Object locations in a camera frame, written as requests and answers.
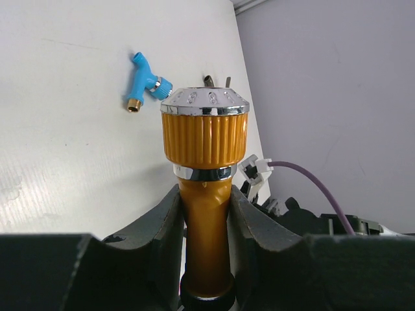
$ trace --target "blue plastic fitting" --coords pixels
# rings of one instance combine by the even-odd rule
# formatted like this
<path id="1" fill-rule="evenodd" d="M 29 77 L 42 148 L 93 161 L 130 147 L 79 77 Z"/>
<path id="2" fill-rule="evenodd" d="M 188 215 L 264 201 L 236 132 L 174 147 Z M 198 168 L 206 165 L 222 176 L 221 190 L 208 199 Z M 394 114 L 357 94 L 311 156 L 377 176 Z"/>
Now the blue plastic fitting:
<path id="1" fill-rule="evenodd" d="M 137 64 L 138 69 L 136 75 L 134 76 L 134 83 L 131 93 L 127 98 L 129 103 L 128 105 L 130 105 L 132 99 L 138 100 L 140 102 L 139 104 L 143 105 L 143 93 L 145 89 L 148 89 L 150 94 L 158 100 L 166 99 L 171 94 L 173 85 L 166 79 L 152 74 L 150 65 L 141 52 L 137 53 L 133 57 L 132 61 Z"/>

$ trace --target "chrome ring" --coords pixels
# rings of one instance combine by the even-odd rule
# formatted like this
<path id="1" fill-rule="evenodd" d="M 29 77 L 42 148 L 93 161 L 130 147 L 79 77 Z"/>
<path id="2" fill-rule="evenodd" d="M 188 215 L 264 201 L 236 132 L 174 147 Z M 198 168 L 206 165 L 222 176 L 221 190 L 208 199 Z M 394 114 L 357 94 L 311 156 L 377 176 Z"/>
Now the chrome ring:
<path id="1" fill-rule="evenodd" d="M 174 174 L 182 179 L 191 181 L 219 181 L 231 178 L 237 171 L 237 165 L 221 167 L 213 170 L 199 170 L 180 165 L 173 165 Z"/>
<path id="2" fill-rule="evenodd" d="M 169 115 L 242 115 L 249 112 L 249 106 L 232 107 L 178 107 L 161 104 L 162 113 Z"/>
<path id="3" fill-rule="evenodd" d="M 154 85 L 152 89 L 149 89 L 149 92 L 154 93 L 160 86 L 161 86 L 161 77 L 158 76 L 156 84 Z"/>

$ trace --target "white wall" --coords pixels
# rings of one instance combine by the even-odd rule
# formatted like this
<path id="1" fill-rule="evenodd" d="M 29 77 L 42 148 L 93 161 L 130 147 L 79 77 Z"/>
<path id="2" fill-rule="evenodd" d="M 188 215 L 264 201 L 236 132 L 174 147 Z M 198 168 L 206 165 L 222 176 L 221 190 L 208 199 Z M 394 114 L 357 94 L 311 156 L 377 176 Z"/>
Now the white wall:
<path id="1" fill-rule="evenodd" d="M 246 0 L 230 0 L 233 5 L 238 5 L 239 3 L 246 2 Z"/>
<path id="2" fill-rule="evenodd" d="M 415 1 L 270 0 L 238 16 L 264 155 L 347 213 L 415 232 Z M 274 196 L 331 212 L 278 168 Z"/>

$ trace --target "purple cable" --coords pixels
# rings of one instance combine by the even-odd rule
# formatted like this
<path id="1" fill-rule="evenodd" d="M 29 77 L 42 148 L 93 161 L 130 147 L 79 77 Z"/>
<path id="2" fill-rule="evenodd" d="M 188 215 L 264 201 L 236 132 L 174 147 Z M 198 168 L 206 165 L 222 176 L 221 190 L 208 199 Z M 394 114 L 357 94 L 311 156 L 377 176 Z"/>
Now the purple cable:
<path id="1" fill-rule="evenodd" d="M 327 187 L 325 185 L 323 185 L 323 183 L 316 176 L 313 175 L 313 173 L 309 172 L 308 170 L 306 170 L 305 168 L 303 168 L 303 167 L 301 167 L 297 164 L 290 163 L 290 162 L 284 162 L 284 161 L 270 162 L 270 163 L 268 163 L 268 166 L 270 166 L 270 167 L 288 167 L 288 168 L 292 168 L 293 170 L 296 170 L 297 172 L 300 172 L 305 177 L 310 179 L 323 192 L 323 194 L 327 198 L 327 200 L 329 200 L 331 206 L 333 206 L 333 209 L 335 210 L 335 212 L 338 216 L 338 219 L 342 223 L 342 225 L 343 225 L 344 229 L 346 230 L 347 234 L 355 235 L 355 232 L 354 232 L 353 228 L 351 227 L 348 219 L 346 218 L 346 215 L 343 213 L 343 210 L 340 208 L 340 205 L 337 203 L 334 196 L 330 193 L 329 189 L 327 189 Z"/>

